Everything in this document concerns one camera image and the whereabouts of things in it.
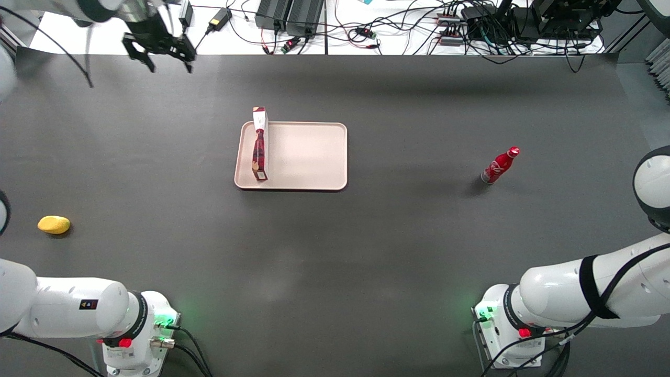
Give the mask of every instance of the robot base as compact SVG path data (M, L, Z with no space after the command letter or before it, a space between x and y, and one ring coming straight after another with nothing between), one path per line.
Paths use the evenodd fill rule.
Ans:
M180 315L162 294L153 291L141 294L147 301L147 320L133 339L132 346L121 348L103 344L108 377L158 377L163 368L168 349L155 344L172 339L174 330L159 325L178 325Z
M475 341L484 345L489 361L496 357L502 348L520 340L519 330L515 329L505 315L503 297L509 285L497 284L490 287L482 300L473 308L476 319L486 317L488 320L479 322L479 337ZM544 351L545 338L525 341L508 348L493 363L495 369L517 368L530 358ZM538 357L528 367L537 367L542 357Z

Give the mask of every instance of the red button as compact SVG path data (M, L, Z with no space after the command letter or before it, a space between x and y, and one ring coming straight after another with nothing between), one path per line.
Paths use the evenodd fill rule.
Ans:
M130 347L130 345L131 345L132 343L133 343L133 340L132 340L132 339L123 338L123 339L119 340L119 347L121 347L121 348L128 348L128 347Z
M520 337L529 337L531 336L531 331L529 329L519 329Z

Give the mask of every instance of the label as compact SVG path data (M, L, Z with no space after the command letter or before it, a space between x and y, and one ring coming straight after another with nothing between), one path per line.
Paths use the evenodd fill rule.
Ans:
M97 300L82 300L82 302L79 304L79 310L95 310L97 308Z
M107 348L108 359L133 359L135 358L135 348Z
M524 341L523 343L517 344L515 347L518 348L534 348L542 346L542 341L540 339Z

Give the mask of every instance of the white table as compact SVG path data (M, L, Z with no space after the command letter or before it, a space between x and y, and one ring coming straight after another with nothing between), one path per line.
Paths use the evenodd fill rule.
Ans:
M228 4L231 9L240 9L243 0L229 0ZM527 0L515 0L517 5L521 7L527 6ZM245 21L243 14L240 11L234 11L233 18L230 24L226 25L224 29L220 32L212 32L205 37L202 44L198 48L199 55L223 55L223 54L264 54L263 50L259 45L250 44L241 40L235 33L240 34L240 36L252 42L261 41L261 30L256 28L253 12L258 9L260 0L249 0L245 6L245 11L251 11L248 13L249 21ZM211 7L224 7L226 1L223 0L193 0L193 5L206 5ZM327 23L329 25L338 25L335 17L337 4L337 16L342 23L348 22L360 22L366 23L372 21L374 18L379 16L386 16L392 13L403 11L407 9L410 5L410 0L395 0L395 1L385 1L385 0L373 0L369 5L364 4L359 0L326 0L324 7L324 13L327 13L327 18L321 18L321 22ZM435 7L438 6L438 3L435 0L417 0L412 8L418 7ZM181 24L177 20L180 6L171 5L170 6L172 17L174 19L174 27L176 29L176 34L181 33ZM414 24L427 10L417 10L411 11L408 13L406 18L406 23L409 25ZM168 28L170 27L168 20L168 14L165 10L165 7L160 8L160 12L163 15L163 18L166 20ZM216 8L203 8L195 7L194 8L194 18L192 21L192 27L188 30L188 36L191 39L192 43L195 45L198 43L200 38L203 36L205 29L207 28L207 23L211 17L217 12ZM402 19L402 14L392 18L394 21L400 22ZM427 54L428 53L428 43L426 43L422 48L419 49L422 43L426 41L426 38L431 34L430 30L434 29L436 26L434 19L425 19L419 25L425 29L415 28L411 35L409 36L409 45L407 47L407 54L412 54L414 51L419 50L417 54ZM59 41L69 51L71 54L85 54L86 53L86 29L79 28L74 24L74 22L68 18L61 15L56 15L52 13L46 13L40 28L46 33L50 34L55 40ZM341 28L335 29L329 27L329 36L334 36L338 38L345 38L345 33ZM319 28L319 31L322 32L324 26ZM405 50L405 46L408 40L407 32L399 32L396 29L393 29L387 25L381 25L373 28L373 31L378 34L378 39L381 41L381 52L384 55L400 55ZM108 22L96 24L93 27L91 43L90 43L90 54L114 54L114 55L125 55L126 51L121 44L121 38L123 33L128 32L128 29L120 19L111 19ZM272 49L272 41L274 35L272 31L265 31L265 42L268 44L270 49ZM286 33L279 34L279 40L286 40L290 37ZM325 38L323 36L318 36L310 41L306 46L302 54L324 54L325 53ZM369 44L373 44L374 41L368 40ZM478 55L486 54L486 44L484 42L475 42L480 46L481 50L475 50L470 48L468 54ZM552 46L558 43L559 47L565 45L565 41L556 41L556 40L545 40L544 44L550 44ZM42 50L46 52L53 53L62 53L62 51L47 37L41 33L37 33L33 39L31 48L36 50ZM587 48L582 49L580 52L582 54L593 54L602 51L602 40L597 38L593 44ZM550 48L541 48L537 51L534 51L533 54L552 54L554 53ZM365 48L357 48L352 46L346 41L335 40L333 38L328 38L328 53L333 55L375 55L379 54L376 50L367 50ZM438 46L434 51L433 55L463 55L465 53L464 47L446 47Z

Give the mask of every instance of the warning label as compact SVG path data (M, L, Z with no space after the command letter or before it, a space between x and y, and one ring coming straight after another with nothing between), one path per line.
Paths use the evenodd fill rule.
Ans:
M107 349L107 358L108 359L132 359L135 357L135 348L108 348Z

